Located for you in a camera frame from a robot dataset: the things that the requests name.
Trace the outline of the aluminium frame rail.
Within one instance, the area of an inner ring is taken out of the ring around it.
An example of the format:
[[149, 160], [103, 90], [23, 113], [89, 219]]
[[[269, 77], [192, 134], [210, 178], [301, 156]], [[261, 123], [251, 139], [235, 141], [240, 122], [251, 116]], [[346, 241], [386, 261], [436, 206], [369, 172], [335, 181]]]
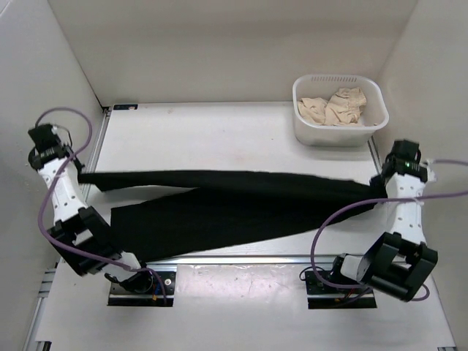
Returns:
[[[95, 132], [95, 141], [92, 146], [92, 152], [88, 158], [88, 165], [86, 170], [94, 171], [97, 165], [99, 158], [100, 150], [102, 148], [102, 143], [104, 140], [105, 132], [107, 130], [107, 125], [110, 118], [110, 112], [112, 107], [103, 107], [102, 113], [102, 122], [100, 124], [98, 132]], [[22, 350], [49, 350], [52, 344], [51, 341], [36, 341], [37, 330], [39, 324], [42, 320], [42, 316], [45, 310], [45, 305], [47, 303], [48, 294], [50, 292], [53, 278], [55, 276], [56, 267], [59, 263], [59, 260], [54, 262], [54, 266], [51, 269], [46, 269], [45, 274], [42, 278], [41, 286], [37, 295], [36, 306], [34, 307], [34, 312], [30, 318], [29, 329], [26, 334], [26, 339], [22, 346]]]

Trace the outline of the black trousers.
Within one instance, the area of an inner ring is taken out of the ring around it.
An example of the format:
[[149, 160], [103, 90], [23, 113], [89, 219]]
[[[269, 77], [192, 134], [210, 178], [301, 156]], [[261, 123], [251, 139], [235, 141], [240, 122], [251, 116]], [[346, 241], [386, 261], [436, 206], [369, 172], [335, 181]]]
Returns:
[[111, 241], [145, 262], [282, 238], [370, 211], [386, 194], [368, 184], [294, 173], [154, 170], [82, 173], [108, 192], [175, 187], [174, 195], [111, 211]]

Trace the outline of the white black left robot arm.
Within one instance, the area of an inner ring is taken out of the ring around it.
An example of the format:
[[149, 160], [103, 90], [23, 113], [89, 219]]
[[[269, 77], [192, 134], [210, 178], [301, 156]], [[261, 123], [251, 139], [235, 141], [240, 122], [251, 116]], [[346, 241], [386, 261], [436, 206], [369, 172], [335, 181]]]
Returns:
[[63, 172], [58, 172], [73, 150], [61, 141], [57, 129], [52, 124], [40, 124], [28, 131], [34, 143], [28, 156], [29, 164], [42, 177], [46, 186], [50, 186], [54, 178], [58, 179], [51, 194], [54, 220], [53, 226], [47, 229], [48, 235], [73, 249], [115, 260], [133, 270], [130, 272], [116, 265], [84, 257], [57, 245], [54, 248], [79, 276], [103, 272], [107, 280], [126, 291], [148, 293], [154, 287], [154, 275], [143, 268], [144, 264], [133, 253], [118, 249], [110, 243], [110, 225], [94, 207], [86, 203], [78, 184], [78, 176], [84, 165], [74, 158]]

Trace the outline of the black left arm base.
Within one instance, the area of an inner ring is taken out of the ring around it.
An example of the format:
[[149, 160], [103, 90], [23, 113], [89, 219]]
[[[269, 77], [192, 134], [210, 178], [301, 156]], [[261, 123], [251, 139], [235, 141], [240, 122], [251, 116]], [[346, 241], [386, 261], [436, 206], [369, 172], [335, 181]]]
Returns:
[[110, 282], [108, 306], [172, 307], [176, 289], [177, 268], [162, 267], [156, 270], [161, 281], [151, 273], [137, 273], [125, 282], [106, 273]]

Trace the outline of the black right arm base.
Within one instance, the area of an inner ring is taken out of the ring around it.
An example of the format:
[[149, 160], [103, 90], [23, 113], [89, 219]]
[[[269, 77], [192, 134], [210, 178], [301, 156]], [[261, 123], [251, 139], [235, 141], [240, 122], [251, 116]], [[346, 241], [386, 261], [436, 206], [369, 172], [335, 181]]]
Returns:
[[[353, 280], [343, 276], [340, 272], [344, 257], [334, 259], [330, 268], [317, 266], [319, 275], [334, 284], [353, 285]], [[331, 287], [320, 281], [311, 266], [299, 273], [299, 279], [305, 283], [308, 309], [376, 309], [374, 292], [372, 289], [360, 287], [358, 289], [342, 289]]]

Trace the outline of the white plastic basket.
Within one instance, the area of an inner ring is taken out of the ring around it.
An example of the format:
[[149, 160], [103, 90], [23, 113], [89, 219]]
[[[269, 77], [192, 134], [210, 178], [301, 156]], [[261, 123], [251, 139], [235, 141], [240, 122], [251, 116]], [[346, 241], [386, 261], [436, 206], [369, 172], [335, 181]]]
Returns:
[[380, 87], [359, 75], [304, 75], [292, 97], [294, 133], [307, 146], [362, 146], [389, 122]]

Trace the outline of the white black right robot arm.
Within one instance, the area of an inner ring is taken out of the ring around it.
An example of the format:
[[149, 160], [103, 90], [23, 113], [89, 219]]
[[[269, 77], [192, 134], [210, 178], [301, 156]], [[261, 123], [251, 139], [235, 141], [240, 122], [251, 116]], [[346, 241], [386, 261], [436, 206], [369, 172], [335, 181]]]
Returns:
[[385, 190], [388, 198], [409, 198], [403, 203], [385, 203], [384, 233], [362, 257], [341, 254], [328, 274], [328, 283], [345, 292], [354, 283], [411, 301], [438, 262], [437, 251], [427, 247], [422, 231], [423, 195], [429, 180], [427, 167], [420, 164], [419, 144], [396, 140], [386, 156], [382, 171], [370, 185]]

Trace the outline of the beige trousers in basket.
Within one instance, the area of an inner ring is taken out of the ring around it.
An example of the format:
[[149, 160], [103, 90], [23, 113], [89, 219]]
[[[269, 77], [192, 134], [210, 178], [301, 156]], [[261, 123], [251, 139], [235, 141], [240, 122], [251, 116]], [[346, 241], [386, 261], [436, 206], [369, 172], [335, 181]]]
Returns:
[[361, 87], [339, 88], [329, 99], [301, 97], [295, 100], [300, 120], [313, 127], [370, 127], [363, 113], [368, 100]]

